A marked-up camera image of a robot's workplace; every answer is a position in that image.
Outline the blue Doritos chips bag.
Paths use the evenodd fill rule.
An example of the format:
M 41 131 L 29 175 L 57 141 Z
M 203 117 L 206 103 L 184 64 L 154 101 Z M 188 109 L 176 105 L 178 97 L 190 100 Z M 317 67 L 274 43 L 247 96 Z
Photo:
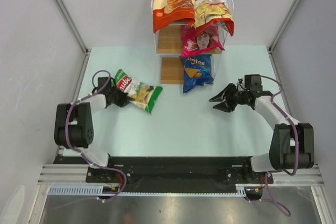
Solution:
M 202 54 L 181 57 L 183 65 L 183 93 L 187 94 L 197 86 L 213 85 L 212 55 Z

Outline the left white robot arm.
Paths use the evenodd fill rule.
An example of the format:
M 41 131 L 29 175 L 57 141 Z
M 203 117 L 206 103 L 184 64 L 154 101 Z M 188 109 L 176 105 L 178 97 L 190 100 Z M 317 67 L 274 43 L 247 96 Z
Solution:
M 117 88 L 111 77 L 99 77 L 92 93 L 74 103 L 56 107 L 54 141 L 58 146 L 78 153 L 105 182 L 115 178 L 116 169 L 109 165 L 110 155 L 94 141 L 93 115 L 111 105 L 129 104 L 128 95 Z

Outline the red Chuba cassava chips bag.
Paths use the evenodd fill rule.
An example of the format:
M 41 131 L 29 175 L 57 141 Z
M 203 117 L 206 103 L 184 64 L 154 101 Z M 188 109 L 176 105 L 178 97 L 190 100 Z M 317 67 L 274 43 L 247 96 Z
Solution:
M 195 24 L 197 34 L 215 24 L 221 25 L 231 36 L 235 24 L 227 0 L 195 0 Z

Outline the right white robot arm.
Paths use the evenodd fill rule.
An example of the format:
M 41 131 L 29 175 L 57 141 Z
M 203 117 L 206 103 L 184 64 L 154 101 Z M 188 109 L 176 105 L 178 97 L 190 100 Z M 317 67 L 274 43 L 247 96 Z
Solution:
M 250 165 L 242 169 L 243 179 L 254 183 L 261 172 L 283 171 L 290 176 L 299 169 L 314 165 L 314 130 L 309 123 L 301 123 L 276 102 L 276 95 L 264 90 L 259 74 L 248 74 L 236 84 L 228 84 L 210 98 L 213 109 L 233 112 L 238 105 L 247 105 L 256 111 L 273 130 L 268 153 L 250 158 Z

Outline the green Chuba cassava chips bag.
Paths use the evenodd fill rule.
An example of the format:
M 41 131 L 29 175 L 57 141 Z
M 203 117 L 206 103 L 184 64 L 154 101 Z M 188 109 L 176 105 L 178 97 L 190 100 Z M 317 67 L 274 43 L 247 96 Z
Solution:
M 122 69 L 114 76 L 117 88 L 127 94 L 131 103 L 148 113 L 152 113 L 154 105 L 163 91 L 162 86 L 151 86 L 129 77 Z

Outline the pink Real chips bag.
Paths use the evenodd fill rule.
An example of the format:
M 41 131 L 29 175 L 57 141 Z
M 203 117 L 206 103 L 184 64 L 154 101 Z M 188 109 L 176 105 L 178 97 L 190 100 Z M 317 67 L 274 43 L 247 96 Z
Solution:
M 206 28 L 200 34 L 196 34 L 196 29 L 187 25 L 181 25 L 181 41 L 183 50 L 181 57 L 192 57 L 210 52 L 214 49 L 225 50 L 219 40 L 219 30 L 217 26 Z

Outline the orange beige cassava chips bag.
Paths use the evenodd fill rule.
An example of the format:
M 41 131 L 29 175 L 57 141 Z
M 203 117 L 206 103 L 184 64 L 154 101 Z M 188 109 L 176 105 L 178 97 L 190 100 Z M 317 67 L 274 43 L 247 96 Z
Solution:
M 195 0 L 153 0 L 153 32 L 182 21 L 190 27 L 195 24 Z

